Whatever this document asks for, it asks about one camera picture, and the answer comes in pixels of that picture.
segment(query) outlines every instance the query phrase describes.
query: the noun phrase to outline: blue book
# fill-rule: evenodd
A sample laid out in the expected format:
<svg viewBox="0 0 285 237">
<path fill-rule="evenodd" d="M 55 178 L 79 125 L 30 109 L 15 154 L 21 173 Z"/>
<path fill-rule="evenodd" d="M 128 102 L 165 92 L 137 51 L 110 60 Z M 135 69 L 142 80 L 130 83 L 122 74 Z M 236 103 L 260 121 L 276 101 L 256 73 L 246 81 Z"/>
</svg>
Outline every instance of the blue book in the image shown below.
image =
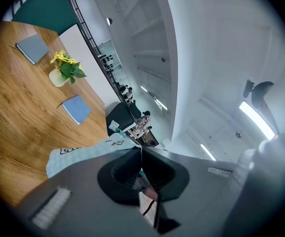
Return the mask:
<svg viewBox="0 0 285 237">
<path fill-rule="evenodd" d="M 91 112 L 81 96 L 77 95 L 62 103 L 63 108 L 71 116 L 76 124 L 81 124 Z"/>
</svg>

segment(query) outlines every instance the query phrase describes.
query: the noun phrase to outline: green leaves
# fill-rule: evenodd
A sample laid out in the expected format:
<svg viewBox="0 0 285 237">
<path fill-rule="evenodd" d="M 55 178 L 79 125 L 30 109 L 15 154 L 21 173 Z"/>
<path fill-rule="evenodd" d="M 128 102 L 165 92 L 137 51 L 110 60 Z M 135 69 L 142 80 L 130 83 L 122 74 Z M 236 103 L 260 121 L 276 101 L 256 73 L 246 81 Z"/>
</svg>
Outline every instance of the green leaves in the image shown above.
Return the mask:
<svg viewBox="0 0 285 237">
<path fill-rule="evenodd" d="M 86 77 L 86 75 L 84 74 L 84 71 L 79 68 L 74 70 L 74 76 L 76 76 L 77 78 Z"/>
<path fill-rule="evenodd" d="M 71 84 L 75 83 L 74 77 L 83 78 L 86 77 L 84 71 L 79 68 L 80 63 L 70 64 L 70 63 L 63 63 L 59 68 L 62 74 L 62 79 L 70 78 Z"/>
</svg>

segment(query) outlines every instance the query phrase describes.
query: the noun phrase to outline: flower vase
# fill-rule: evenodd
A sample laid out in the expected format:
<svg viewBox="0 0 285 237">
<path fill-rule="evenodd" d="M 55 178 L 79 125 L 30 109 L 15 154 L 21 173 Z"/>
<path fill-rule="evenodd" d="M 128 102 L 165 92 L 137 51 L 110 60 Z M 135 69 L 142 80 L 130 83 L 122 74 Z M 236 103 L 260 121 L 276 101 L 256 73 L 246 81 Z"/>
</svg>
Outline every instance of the flower vase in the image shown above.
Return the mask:
<svg viewBox="0 0 285 237">
<path fill-rule="evenodd" d="M 60 71 L 57 71 L 57 69 L 54 69 L 49 73 L 49 79 L 56 87 L 62 87 L 65 85 L 65 83 L 69 80 L 69 78 L 65 78 L 66 77 L 62 75 Z"/>
</svg>

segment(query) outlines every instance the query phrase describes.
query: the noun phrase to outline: wooden table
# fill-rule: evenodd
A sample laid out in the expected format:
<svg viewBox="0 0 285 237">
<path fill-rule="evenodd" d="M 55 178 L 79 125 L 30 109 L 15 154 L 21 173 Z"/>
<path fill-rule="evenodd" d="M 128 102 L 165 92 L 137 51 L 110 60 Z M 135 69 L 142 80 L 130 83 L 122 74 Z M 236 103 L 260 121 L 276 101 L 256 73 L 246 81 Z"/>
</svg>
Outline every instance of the wooden table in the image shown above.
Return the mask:
<svg viewBox="0 0 285 237">
<path fill-rule="evenodd" d="M 32 65 L 13 47 L 34 34 L 50 51 Z M 17 22 L 0 24 L 0 196 L 11 205 L 47 179 L 51 150 L 90 147 L 108 137 L 104 103 L 85 79 L 61 88 L 50 82 L 54 64 L 49 61 L 61 49 L 65 47 L 54 31 Z M 59 106 L 76 95 L 91 108 L 79 126 Z"/>
</svg>

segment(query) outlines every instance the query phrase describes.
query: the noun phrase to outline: teal wall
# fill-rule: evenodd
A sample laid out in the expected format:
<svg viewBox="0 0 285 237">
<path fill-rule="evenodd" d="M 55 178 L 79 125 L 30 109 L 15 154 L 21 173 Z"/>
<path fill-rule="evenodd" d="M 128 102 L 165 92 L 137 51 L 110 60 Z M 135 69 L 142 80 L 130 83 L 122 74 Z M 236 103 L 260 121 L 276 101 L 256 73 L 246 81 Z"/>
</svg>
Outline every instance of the teal wall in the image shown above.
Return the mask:
<svg viewBox="0 0 285 237">
<path fill-rule="evenodd" d="M 60 35 L 77 23 L 77 17 L 69 0 L 27 0 L 12 21 L 47 28 Z"/>
</svg>

